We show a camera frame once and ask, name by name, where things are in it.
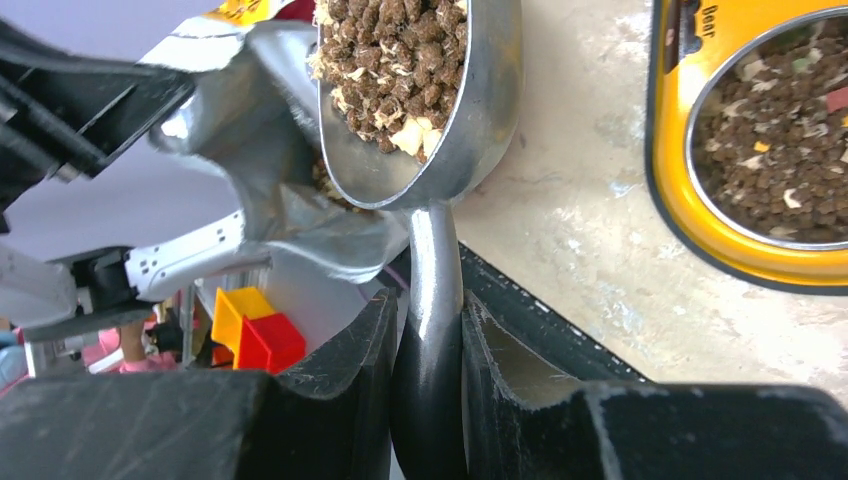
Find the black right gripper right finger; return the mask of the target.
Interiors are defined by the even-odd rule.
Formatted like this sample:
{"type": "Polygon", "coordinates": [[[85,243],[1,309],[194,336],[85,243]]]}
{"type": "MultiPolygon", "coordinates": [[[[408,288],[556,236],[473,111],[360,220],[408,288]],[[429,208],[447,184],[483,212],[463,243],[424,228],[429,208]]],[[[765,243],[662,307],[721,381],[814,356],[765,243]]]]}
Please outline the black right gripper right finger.
{"type": "Polygon", "coordinates": [[[580,382],[534,406],[506,382],[468,296],[473,479],[843,479],[847,413],[793,385],[580,382]]]}

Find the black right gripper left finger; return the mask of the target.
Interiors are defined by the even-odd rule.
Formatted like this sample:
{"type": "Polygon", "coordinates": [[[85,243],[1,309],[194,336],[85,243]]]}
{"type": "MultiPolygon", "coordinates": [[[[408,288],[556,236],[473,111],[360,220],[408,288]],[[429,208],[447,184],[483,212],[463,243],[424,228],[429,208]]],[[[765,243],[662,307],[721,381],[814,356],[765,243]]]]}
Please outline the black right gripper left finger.
{"type": "Polygon", "coordinates": [[[5,479],[386,479],[397,296],[278,376],[38,378],[1,400],[5,479]]]}

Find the pet food bag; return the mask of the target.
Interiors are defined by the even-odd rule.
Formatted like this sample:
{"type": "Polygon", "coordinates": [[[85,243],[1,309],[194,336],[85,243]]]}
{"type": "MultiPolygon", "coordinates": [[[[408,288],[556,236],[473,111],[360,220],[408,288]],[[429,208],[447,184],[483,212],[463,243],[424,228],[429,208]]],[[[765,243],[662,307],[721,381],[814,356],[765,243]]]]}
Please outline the pet food bag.
{"type": "Polygon", "coordinates": [[[287,251],[329,276],[364,283],[408,243],[395,214],[337,203],[320,174],[311,1],[227,1],[183,21],[144,62],[188,72],[194,94],[150,130],[181,165],[225,179],[238,198],[222,219],[137,248],[126,264],[141,290],[245,268],[287,251]]]}

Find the silver metal food scoop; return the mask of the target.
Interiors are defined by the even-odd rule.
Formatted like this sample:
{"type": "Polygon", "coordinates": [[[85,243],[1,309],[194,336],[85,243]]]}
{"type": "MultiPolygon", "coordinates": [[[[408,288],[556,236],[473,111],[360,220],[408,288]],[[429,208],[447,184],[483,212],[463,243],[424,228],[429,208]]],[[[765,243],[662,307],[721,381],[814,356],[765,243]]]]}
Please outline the silver metal food scoop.
{"type": "Polygon", "coordinates": [[[463,479],[462,322],[464,304],[453,202],[503,158],[517,128],[524,89],[522,8],[472,1],[457,105],[428,161],[417,166],[357,140],[318,86],[324,161],[338,192],[366,210],[407,215],[409,305],[390,393],[391,440],[409,479],[463,479]]]}

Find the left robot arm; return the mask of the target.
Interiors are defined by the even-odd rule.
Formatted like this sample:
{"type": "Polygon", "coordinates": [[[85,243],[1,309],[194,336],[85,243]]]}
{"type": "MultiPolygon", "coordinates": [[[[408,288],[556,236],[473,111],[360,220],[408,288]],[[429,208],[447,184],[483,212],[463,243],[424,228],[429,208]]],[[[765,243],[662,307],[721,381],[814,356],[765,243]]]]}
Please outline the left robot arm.
{"type": "Polygon", "coordinates": [[[58,340],[263,260],[282,109],[246,31],[191,19],[128,61],[3,22],[2,316],[58,340]]]}

